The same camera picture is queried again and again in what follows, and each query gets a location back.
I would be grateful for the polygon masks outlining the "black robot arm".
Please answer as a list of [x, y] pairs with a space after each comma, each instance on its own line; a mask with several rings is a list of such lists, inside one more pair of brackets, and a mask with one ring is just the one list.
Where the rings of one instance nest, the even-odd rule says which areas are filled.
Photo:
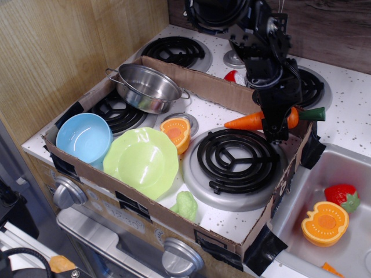
[[263, 112], [267, 141], [286, 141], [290, 111], [303, 100], [297, 62], [288, 58], [288, 16], [274, 13], [266, 1], [186, 1], [185, 12], [199, 32], [229, 40]]

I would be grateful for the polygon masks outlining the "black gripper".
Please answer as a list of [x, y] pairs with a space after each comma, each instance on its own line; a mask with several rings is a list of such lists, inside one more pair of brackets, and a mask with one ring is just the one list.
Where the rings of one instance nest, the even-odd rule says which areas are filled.
[[263, 113], [261, 123], [266, 140], [287, 141], [291, 108], [302, 101], [301, 77], [296, 60], [285, 61], [278, 83], [265, 89], [255, 89], [253, 101]]

